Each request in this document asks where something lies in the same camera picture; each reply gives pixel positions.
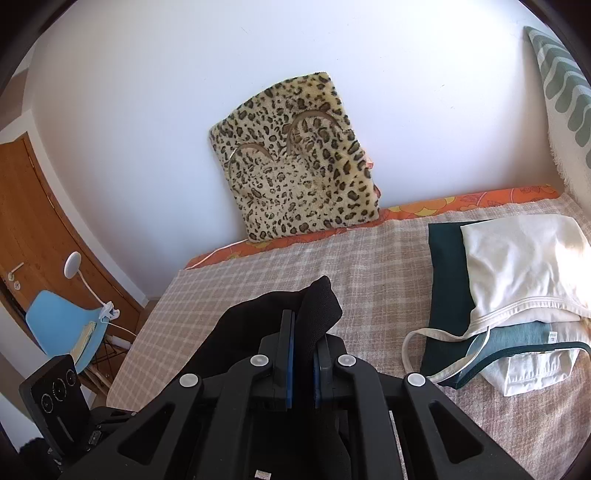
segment wooden door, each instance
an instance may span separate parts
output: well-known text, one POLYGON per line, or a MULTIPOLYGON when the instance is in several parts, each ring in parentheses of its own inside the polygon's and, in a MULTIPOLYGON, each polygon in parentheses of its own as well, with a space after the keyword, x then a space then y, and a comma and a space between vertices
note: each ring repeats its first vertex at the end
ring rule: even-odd
MULTIPOLYGON (((112 278, 83 243, 57 204, 41 172, 28 136, 0 145, 0 276, 26 311, 41 290, 50 290, 85 309, 100 306, 79 275, 68 280, 66 258, 82 254, 80 270, 96 294, 121 311, 114 322, 135 331, 141 307, 112 278), (21 262, 8 281, 8 273, 21 262)), ((123 330, 107 330, 126 340, 123 330)))

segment white pillow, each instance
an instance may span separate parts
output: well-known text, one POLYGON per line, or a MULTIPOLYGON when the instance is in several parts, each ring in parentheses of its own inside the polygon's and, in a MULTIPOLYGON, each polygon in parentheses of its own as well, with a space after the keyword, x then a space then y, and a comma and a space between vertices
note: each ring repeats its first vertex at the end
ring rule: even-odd
POLYGON ((568 192, 591 216, 591 87, 557 38, 526 27, 537 56, 554 162, 568 192))

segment leopard print pillow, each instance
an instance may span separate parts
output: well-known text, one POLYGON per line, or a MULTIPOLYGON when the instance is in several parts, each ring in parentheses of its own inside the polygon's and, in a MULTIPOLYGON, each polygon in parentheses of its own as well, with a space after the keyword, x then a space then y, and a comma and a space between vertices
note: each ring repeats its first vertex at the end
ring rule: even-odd
POLYGON ((255 95, 210 140, 253 242, 378 218, 365 152, 327 73, 255 95))

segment orange floral sheet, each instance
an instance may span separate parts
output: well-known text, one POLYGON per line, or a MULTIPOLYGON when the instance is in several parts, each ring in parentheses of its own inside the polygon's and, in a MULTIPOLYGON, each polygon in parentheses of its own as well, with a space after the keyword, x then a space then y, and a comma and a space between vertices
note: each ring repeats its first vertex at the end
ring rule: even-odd
MULTIPOLYGON (((373 222, 364 223, 349 228, 369 228, 380 225, 387 220, 408 220, 411 218, 438 215, 444 212, 465 212, 475 208, 497 207, 506 203, 536 202, 542 199, 555 199, 560 194, 550 185, 535 187, 522 187, 518 189, 494 190, 492 192, 472 193, 457 197, 445 197, 439 200, 427 200, 425 202, 409 203, 397 207, 380 208, 379 218, 373 222)), ((306 244, 316 240, 322 240, 332 235, 345 233, 346 228, 337 228, 323 232, 306 233, 305 235, 276 238, 268 242, 253 243, 245 241, 237 245, 224 247, 212 254, 203 254, 192 258, 185 269, 200 268, 207 265, 215 265, 231 258, 247 257, 260 252, 266 252, 275 248, 289 247, 293 244, 306 244)))

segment bed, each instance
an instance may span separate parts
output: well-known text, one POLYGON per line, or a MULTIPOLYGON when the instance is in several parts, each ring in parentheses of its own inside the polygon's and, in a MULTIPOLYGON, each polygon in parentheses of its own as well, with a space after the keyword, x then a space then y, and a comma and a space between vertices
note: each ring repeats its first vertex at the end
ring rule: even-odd
MULTIPOLYGON (((328 275, 343 307, 331 330, 349 353, 378 371, 403 376, 405 334, 426 326, 431 299, 427 225, 508 215, 561 213, 591 222, 567 194, 548 185, 448 197, 381 209, 357 228, 245 242, 191 259, 140 331, 107 398, 139 410, 183 367, 230 306, 271 290, 299 290, 328 275)), ((411 345, 420 364, 424 344, 411 345)), ((553 387, 502 397, 482 377, 441 389, 534 478, 565 473, 591 433, 591 365, 579 355, 571 377, 553 387)))

